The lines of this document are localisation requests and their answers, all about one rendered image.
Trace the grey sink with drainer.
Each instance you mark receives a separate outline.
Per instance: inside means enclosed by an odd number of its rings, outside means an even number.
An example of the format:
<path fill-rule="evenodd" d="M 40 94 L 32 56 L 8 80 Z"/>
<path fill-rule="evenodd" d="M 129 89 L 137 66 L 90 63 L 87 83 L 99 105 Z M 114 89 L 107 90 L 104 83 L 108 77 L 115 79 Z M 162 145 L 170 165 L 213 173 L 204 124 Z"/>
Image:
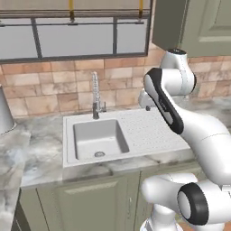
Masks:
<path fill-rule="evenodd" d="M 192 155 L 186 142 L 171 131 L 155 108 L 63 118 L 63 166 L 70 168 L 145 155 Z"/>

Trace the silver spring tap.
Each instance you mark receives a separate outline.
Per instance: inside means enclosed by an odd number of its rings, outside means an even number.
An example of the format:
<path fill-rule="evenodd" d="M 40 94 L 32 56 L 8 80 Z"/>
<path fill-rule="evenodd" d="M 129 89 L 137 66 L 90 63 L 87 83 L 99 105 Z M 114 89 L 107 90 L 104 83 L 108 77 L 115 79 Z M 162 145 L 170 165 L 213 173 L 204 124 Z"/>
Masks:
<path fill-rule="evenodd" d="M 98 119 L 101 112 L 106 112 L 106 106 L 101 106 L 98 75 L 94 71 L 92 73 L 92 93 L 93 93 L 93 118 Z"/>

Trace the green wall cupboard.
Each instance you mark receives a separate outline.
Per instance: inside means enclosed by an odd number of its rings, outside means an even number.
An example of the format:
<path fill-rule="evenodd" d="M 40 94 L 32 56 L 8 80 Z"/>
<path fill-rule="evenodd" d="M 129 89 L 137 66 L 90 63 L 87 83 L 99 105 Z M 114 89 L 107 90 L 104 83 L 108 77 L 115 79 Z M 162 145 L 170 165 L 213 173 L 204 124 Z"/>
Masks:
<path fill-rule="evenodd" d="M 156 0 L 152 42 L 168 50 L 180 47 L 189 0 Z"/>

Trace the green wall cupboard door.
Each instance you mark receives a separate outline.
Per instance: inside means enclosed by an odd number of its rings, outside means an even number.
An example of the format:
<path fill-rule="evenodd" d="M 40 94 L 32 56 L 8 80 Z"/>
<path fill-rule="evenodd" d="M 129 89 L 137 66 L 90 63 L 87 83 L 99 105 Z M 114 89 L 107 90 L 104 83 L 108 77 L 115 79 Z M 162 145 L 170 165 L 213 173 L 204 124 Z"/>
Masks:
<path fill-rule="evenodd" d="M 231 0 L 189 0 L 180 47 L 188 56 L 231 56 Z"/>

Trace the dark framed window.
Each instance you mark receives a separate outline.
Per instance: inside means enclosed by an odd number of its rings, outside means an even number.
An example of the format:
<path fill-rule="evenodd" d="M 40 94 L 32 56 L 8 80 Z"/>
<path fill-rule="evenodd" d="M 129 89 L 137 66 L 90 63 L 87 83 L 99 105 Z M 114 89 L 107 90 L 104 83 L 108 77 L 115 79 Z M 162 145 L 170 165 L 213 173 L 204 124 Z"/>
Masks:
<path fill-rule="evenodd" d="M 120 58 L 147 54 L 146 16 L 0 18 L 0 63 Z"/>

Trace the green wide base cupboard door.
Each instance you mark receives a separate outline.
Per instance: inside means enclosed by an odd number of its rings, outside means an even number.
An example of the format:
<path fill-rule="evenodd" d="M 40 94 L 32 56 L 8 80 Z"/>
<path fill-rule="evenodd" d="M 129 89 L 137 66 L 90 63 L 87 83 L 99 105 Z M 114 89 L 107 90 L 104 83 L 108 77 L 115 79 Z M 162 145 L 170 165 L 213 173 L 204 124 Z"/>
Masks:
<path fill-rule="evenodd" d="M 49 231 L 134 231 L 140 174 L 39 187 Z M 128 199 L 133 199 L 128 219 Z"/>

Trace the grey tapered container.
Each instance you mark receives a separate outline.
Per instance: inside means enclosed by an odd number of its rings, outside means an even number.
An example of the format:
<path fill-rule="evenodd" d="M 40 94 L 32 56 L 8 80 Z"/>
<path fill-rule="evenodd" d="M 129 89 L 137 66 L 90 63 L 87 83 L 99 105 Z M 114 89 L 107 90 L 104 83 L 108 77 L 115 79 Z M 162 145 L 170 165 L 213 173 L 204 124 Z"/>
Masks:
<path fill-rule="evenodd" d="M 15 121 L 5 98 L 3 86 L 0 84 L 0 134 L 7 133 L 15 128 Z"/>

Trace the beige window blind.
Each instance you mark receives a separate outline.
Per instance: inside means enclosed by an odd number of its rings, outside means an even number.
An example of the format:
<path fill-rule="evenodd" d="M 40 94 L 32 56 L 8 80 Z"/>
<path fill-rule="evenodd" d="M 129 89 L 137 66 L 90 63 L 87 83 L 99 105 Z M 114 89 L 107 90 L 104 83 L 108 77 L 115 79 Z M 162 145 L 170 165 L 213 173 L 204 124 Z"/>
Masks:
<path fill-rule="evenodd" d="M 152 11 L 153 0 L 0 0 L 0 18 L 142 16 Z"/>

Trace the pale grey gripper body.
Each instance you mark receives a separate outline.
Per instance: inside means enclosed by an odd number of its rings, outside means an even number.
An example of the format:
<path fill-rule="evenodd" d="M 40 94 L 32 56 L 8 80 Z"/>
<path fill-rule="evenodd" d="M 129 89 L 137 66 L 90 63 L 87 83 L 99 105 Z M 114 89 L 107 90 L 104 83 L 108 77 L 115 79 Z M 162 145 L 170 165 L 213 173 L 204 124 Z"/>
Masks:
<path fill-rule="evenodd" d="M 146 93 L 144 89 L 141 90 L 139 97 L 138 97 L 138 103 L 141 108 L 146 108 L 146 106 L 155 107 L 155 104 L 153 100 L 150 98 L 150 96 Z"/>

